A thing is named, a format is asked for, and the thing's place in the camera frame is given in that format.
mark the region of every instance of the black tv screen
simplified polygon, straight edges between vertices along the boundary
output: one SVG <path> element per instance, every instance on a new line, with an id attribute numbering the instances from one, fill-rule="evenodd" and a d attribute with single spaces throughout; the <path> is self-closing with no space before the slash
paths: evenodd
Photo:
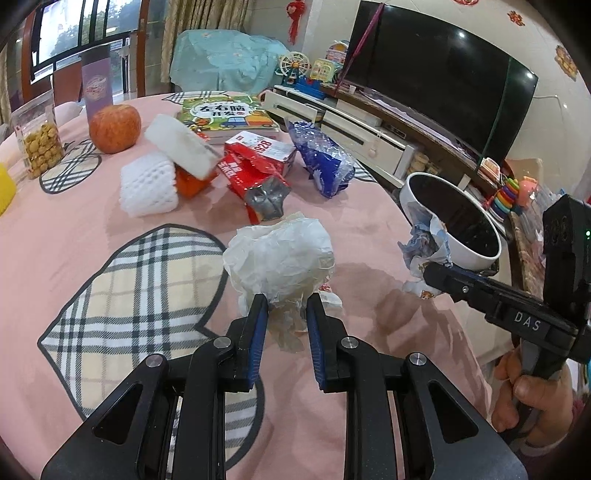
<path id="1" fill-rule="evenodd" d="M 378 5 L 361 2 L 345 65 Z M 538 77 L 470 32 L 386 5 L 346 80 L 421 113 L 477 155 L 500 163 L 521 128 Z"/>

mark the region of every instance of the pink tablecloth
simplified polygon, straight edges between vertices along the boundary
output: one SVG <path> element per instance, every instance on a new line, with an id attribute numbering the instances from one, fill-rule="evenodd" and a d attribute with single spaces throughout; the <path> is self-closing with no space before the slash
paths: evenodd
<path id="1" fill-rule="evenodd" d="M 162 96 L 132 100 L 144 127 L 157 113 L 180 106 Z M 63 141 L 87 137 L 84 116 L 60 129 Z M 76 291 L 115 252 L 165 223 L 199 228 L 224 244 L 248 224 L 239 199 L 219 177 L 214 188 L 182 200 L 173 212 L 131 219 L 119 208 L 121 167 L 154 147 L 143 138 L 128 151 L 103 156 L 84 182 L 49 195 L 28 181 L 0 217 L 0 436 L 34 477 L 74 432 L 81 419 L 37 339 Z M 285 213 L 317 218 L 332 238 L 336 275 L 330 282 L 343 300 L 351 335 L 381 352 L 426 353 L 483 414 L 489 390 L 448 296 L 419 301 L 400 292 L 407 280 L 398 241 L 410 227 L 376 183 L 353 180 L 327 200 L 301 167 L 290 173 Z M 237 316 L 237 294 L 228 284 L 207 327 L 224 333 Z M 345 438 L 345 398 L 322 394 L 309 348 L 281 352 L 268 336 L 262 358 L 265 412 L 246 456 L 230 479 L 340 478 Z"/>

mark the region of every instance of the human hand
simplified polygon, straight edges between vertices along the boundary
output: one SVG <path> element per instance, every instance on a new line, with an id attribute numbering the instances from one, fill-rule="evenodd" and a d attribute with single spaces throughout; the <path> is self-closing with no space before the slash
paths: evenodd
<path id="1" fill-rule="evenodd" d="M 521 375 L 519 349 L 506 353 L 495 368 L 495 378 L 505 380 L 492 412 L 492 425 L 497 432 L 514 428 L 519 422 L 512 403 L 520 402 L 540 410 L 540 416 L 527 437 L 533 446 L 545 447 L 564 437 L 573 421 L 573 387 L 570 370 L 565 365 L 558 380 Z"/>

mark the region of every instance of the window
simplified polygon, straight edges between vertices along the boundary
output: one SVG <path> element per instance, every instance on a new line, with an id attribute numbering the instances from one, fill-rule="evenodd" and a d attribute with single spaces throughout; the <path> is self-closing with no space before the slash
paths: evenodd
<path id="1" fill-rule="evenodd" d="M 107 35 L 137 30 L 141 0 L 110 0 Z"/>
<path id="2" fill-rule="evenodd" d="M 43 9 L 39 63 L 78 46 L 80 10 L 83 3 L 84 0 L 60 0 Z"/>
<path id="3" fill-rule="evenodd" d="M 89 47 L 128 38 L 138 28 L 140 6 L 141 0 L 58 0 L 40 8 L 34 73 Z"/>
<path id="4" fill-rule="evenodd" d="M 126 93 L 127 59 L 119 53 L 137 30 L 141 0 L 57 0 L 40 7 L 33 29 L 31 80 L 80 59 L 97 45 L 111 46 L 113 94 Z"/>

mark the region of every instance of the white foam fruit net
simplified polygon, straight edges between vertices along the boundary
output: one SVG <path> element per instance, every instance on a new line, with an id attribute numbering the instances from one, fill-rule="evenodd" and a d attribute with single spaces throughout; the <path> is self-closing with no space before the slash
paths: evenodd
<path id="1" fill-rule="evenodd" d="M 119 203 L 130 217 L 174 210 L 178 194 L 172 160 L 151 152 L 123 167 Z"/>

